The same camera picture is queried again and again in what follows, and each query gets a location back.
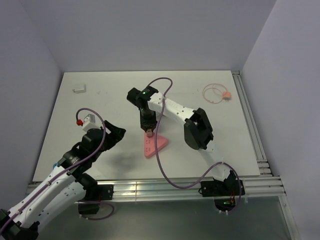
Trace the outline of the pink triangular power strip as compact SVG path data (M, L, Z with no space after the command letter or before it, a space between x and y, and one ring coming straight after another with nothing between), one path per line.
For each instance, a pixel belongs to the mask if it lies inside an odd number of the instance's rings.
M161 135L157 135L156 140L157 140L158 151L162 150L169 143L169 141ZM143 145L144 157L149 159L156 154L155 134L153 134L151 137L148 137L147 134L145 133L143 143L144 143Z

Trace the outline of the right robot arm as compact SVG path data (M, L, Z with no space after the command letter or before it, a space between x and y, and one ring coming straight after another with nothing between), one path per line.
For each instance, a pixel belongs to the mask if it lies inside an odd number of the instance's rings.
M223 160L218 152L213 135L213 127L204 109L192 109L166 97L154 87L148 85L143 90L132 88L126 99L139 110L140 128L147 139L153 140L154 154L164 179L176 189L189 189L201 183L210 170L218 167L218 176L213 180L214 192L222 195L229 194L234 186L243 190L241 180L235 169ZM159 128L162 117L170 118L183 127L185 143L193 150L199 151L203 157L214 160L215 163L204 172L194 183L180 186L171 181L166 175L159 156Z

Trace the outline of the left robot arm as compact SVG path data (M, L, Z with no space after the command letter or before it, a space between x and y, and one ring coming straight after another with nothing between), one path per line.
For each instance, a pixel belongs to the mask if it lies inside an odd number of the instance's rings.
M11 209L0 211L0 235L6 240L35 240L46 224L78 201L93 204L89 213L95 214L100 200L112 199L113 187L103 190L86 171L125 133L108 121L89 129L36 189Z

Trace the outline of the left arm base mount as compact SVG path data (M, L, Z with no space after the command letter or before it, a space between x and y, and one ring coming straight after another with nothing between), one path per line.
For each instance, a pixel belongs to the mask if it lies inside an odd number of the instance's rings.
M109 203L113 199L114 186L112 184L98 184L86 191L83 199L78 202L77 209L81 218L90 221L100 221L111 217L115 212L115 206ZM110 207L110 213L103 217L92 217L102 207Z

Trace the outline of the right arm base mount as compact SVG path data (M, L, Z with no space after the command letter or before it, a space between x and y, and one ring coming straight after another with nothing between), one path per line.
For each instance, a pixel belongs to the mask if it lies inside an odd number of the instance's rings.
M237 180L227 182L215 179L201 181L198 192L204 198L213 197L215 207L224 213L232 211L237 206L236 197L242 197L246 193L242 180L239 184Z

